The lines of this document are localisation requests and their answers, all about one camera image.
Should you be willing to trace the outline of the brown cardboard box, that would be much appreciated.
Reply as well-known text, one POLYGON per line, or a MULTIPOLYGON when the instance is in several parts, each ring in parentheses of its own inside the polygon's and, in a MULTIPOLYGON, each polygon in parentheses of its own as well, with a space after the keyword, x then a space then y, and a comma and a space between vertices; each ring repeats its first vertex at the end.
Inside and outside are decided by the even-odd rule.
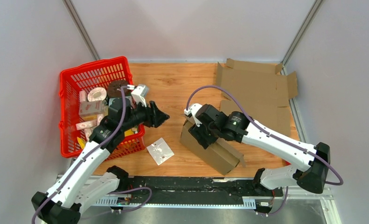
POLYGON ((221 175, 227 175, 237 166, 246 167, 244 155, 227 141, 218 139, 204 149, 193 137, 189 129, 194 123, 186 120, 183 124, 180 143, 221 175))

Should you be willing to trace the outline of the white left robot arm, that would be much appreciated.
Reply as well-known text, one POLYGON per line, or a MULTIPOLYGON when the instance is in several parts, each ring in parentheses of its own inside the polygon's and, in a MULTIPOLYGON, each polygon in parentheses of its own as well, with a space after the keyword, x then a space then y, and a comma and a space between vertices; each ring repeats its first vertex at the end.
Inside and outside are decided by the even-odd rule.
POLYGON ((116 99, 108 114, 93 130, 89 141, 67 172, 47 192, 37 191, 31 199, 36 218, 48 224, 76 224, 81 215, 104 195, 116 191, 125 193, 128 179, 120 176, 121 169, 113 166, 97 181, 84 187, 96 168, 107 159, 124 140, 125 131, 138 125, 157 128, 170 116, 161 111, 154 101, 131 107, 129 99, 116 99))

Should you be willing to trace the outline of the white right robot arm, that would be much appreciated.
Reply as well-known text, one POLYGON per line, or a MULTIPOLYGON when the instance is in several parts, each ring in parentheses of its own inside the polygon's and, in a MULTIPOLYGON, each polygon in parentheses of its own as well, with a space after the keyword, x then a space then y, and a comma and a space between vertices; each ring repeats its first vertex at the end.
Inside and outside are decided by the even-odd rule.
POLYGON ((192 104, 184 114, 195 122, 189 132, 204 149, 217 140, 236 141, 258 147, 289 162, 282 168, 258 169, 252 183, 256 194, 263 196, 278 187, 295 185, 311 193, 323 192, 331 162, 329 145, 294 140, 248 119, 242 112, 226 115, 209 104, 192 104))

